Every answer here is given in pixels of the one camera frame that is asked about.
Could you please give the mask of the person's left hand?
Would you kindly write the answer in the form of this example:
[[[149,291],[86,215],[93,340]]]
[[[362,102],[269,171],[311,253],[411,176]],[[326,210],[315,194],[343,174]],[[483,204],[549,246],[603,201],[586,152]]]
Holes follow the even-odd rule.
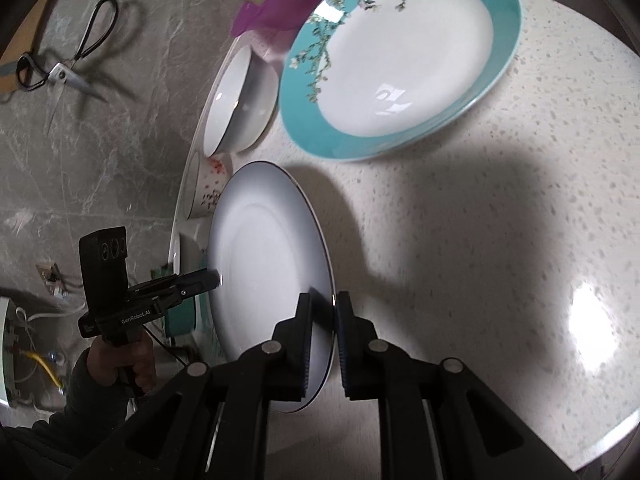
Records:
[[[101,386],[113,385],[121,370],[131,372],[134,383],[144,393],[156,385],[152,339],[147,334],[121,347],[113,347],[101,336],[96,337],[87,356],[87,366],[91,377]]]

